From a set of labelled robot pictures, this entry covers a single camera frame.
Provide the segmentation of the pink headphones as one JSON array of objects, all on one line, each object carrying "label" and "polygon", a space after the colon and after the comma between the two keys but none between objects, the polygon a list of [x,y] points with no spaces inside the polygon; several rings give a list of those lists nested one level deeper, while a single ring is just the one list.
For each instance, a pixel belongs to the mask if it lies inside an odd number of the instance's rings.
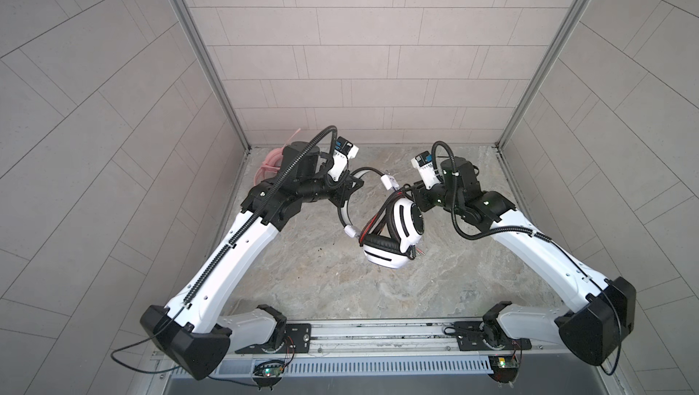
[{"label": "pink headphones", "polygon": [[267,154],[266,158],[264,158],[262,164],[258,168],[255,177],[254,177],[254,184],[258,185],[260,182],[262,182],[265,179],[268,178],[273,178],[276,177],[277,174],[280,172],[281,169],[281,163],[283,160],[283,150],[285,147],[287,147],[293,138],[295,138],[299,133],[301,129],[297,129],[290,137],[289,139],[284,143],[282,147],[278,147],[277,149],[272,149],[269,154]]}]

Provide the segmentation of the white black headphones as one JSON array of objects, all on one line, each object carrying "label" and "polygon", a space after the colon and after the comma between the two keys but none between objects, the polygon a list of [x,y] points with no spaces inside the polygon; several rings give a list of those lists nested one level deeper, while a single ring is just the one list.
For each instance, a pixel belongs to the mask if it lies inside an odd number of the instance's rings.
[{"label": "white black headphones", "polygon": [[351,175],[363,180],[369,173],[380,176],[389,196],[361,229],[351,221],[349,198],[338,207],[340,224],[350,238],[358,241],[369,262],[388,269],[400,269],[417,256],[417,245],[424,233],[422,212],[413,200],[411,185],[401,186],[393,176],[373,167],[360,167]]}]

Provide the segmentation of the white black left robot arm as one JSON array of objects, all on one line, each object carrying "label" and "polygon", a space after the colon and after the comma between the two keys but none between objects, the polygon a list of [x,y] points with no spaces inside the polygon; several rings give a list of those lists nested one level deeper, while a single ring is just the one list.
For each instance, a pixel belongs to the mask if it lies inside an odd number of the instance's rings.
[{"label": "white black left robot arm", "polygon": [[259,305],[224,324],[218,318],[252,262],[303,204],[340,204],[353,182],[348,162],[358,151],[345,138],[335,140],[329,154],[306,142],[284,147],[278,174],[249,191],[229,234],[196,276],[167,305],[144,312],[140,323],[147,335],[195,380],[211,375],[230,351],[282,347],[287,319],[271,306]]}]

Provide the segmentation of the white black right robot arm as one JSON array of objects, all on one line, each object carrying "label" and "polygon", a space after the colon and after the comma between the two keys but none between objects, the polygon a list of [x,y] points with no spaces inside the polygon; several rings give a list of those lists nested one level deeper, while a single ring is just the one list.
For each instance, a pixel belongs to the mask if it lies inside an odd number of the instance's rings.
[{"label": "white black right robot arm", "polygon": [[422,211],[440,207],[453,225],[478,229],[474,240],[493,238],[545,280],[564,304],[539,309],[502,303],[483,317],[490,342],[526,338],[564,345],[583,362],[602,365],[635,327],[636,289],[626,279],[610,280],[544,235],[504,195],[482,190],[476,167],[464,158],[435,167],[425,151],[411,165],[420,173],[413,198]]}]

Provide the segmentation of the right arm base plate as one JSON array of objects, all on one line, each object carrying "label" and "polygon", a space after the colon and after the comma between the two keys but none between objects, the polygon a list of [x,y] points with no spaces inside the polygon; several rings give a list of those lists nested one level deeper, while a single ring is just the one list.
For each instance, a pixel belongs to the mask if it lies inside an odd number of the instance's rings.
[{"label": "right arm base plate", "polygon": [[459,351],[529,351],[533,347],[530,340],[508,338],[482,321],[457,321],[442,332],[456,339]]}]

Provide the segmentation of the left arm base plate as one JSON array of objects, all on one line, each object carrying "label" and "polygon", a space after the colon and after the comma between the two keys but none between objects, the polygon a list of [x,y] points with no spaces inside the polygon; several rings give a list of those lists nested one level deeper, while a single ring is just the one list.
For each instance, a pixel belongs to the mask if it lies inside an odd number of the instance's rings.
[{"label": "left arm base plate", "polygon": [[243,349],[238,349],[237,354],[281,354],[295,349],[296,353],[308,353],[311,344],[310,323],[288,323],[282,336],[282,344],[278,347],[273,345],[249,345]]}]

